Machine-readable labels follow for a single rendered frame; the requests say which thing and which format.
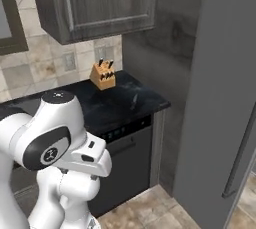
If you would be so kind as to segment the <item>grey fridge door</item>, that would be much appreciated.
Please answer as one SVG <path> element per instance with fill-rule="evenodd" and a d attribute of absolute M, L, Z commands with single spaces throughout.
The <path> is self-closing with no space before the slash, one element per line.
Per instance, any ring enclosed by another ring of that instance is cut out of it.
<path fill-rule="evenodd" d="M 256 0 L 202 0 L 173 195 L 200 229 L 226 229 L 256 160 Z"/>

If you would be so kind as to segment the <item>dark framed window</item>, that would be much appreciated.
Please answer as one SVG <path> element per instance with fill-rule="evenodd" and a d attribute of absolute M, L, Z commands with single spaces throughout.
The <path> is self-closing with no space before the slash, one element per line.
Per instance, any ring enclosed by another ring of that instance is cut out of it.
<path fill-rule="evenodd" d="M 27 50 L 16 0 L 0 0 L 0 55 Z"/>

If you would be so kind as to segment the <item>grey wall outlet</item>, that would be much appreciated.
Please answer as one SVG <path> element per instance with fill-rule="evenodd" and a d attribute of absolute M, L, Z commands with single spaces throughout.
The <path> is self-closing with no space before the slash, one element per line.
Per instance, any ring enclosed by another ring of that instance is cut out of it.
<path fill-rule="evenodd" d="M 63 55 L 64 68 L 66 71 L 76 69 L 75 56 L 73 53 L 66 53 Z"/>

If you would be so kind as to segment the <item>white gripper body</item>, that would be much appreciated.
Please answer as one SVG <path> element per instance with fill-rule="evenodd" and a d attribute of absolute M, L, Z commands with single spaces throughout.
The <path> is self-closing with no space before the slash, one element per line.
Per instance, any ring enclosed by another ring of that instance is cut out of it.
<path fill-rule="evenodd" d="M 97 160 L 92 160 L 85 154 L 79 154 L 77 157 L 70 156 L 67 159 L 59 159 L 58 166 L 85 174 L 108 177 L 112 169 L 112 160 L 110 153 L 105 149 Z"/>

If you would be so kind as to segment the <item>wooden knife block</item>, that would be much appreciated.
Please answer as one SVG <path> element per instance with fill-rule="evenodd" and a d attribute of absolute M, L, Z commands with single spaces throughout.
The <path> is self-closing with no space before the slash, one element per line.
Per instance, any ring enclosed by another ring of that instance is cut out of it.
<path fill-rule="evenodd" d="M 95 63 L 90 73 L 90 80 L 100 90 L 106 90 L 116 86 L 115 70 L 113 65 L 109 68 L 110 61 L 103 61 L 99 67 L 98 63 Z"/>

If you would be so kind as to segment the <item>black dishwasher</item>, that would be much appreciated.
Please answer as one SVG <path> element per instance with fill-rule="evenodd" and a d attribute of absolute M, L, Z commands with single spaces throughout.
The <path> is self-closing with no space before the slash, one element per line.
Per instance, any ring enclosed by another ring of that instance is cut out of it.
<path fill-rule="evenodd" d="M 107 213 L 149 187 L 152 119 L 148 115 L 100 135 L 112 159 L 112 170 L 100 179 L 97 196 L 88 203 L 96 217 Z"/>

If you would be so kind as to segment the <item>grey cabinet filler panel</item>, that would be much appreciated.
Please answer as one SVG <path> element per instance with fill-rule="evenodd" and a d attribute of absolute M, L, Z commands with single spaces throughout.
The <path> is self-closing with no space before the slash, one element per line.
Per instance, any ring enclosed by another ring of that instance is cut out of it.
<path fill-rule="evenodd" d="M 151 171 L 150 186 L 154 187 L 159 183 L 161 153 L 164 135 L 165 111 L 159 111 L 153 116 L 152 128 L 152 153 L 151 153 Z"/>

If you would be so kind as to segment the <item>dark lower cupboard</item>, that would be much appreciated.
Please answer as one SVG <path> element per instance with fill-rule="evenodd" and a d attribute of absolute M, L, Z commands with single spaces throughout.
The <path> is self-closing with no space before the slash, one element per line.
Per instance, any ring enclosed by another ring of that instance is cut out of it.
<path fill-rule="evenodd" d="M 38 197 L 36 172 L 23 167 L 14 169 L 11 174 L 11 189 L 24 210 L 32 209 Z"/>

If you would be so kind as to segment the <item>dark wood wall cupboard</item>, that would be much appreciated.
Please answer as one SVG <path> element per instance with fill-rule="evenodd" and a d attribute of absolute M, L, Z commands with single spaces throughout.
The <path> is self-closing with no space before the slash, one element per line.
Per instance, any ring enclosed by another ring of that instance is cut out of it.
<path fill-rule="evenodd" d="M 66 9 L 64 8 L 64 0 L 35 0 L 35 2 L 42 29 L 62 45 L 68 45 L 108 36 L 135 32 L 126 31 L 91 36 L 87 36 L 86 34 L 83 34 L 81 31 L 79 31 L 78 33 L 73 33 L 70 32 L 68 29 L 67 13 Z M 143 28 L 136 31 L 151 29 L 152 27 Z"/>

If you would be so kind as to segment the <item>dark wood fridge housing panel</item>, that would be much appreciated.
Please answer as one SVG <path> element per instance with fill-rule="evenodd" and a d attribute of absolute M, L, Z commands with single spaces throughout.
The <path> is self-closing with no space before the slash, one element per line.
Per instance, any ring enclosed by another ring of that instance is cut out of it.
<path fill-rule="evenodd" d="M 159 183 L 173 193 L 202 0 L 157 0 L 155 26 L 122 36 L 123 68 L 171 103 L 165 110 Z"/>

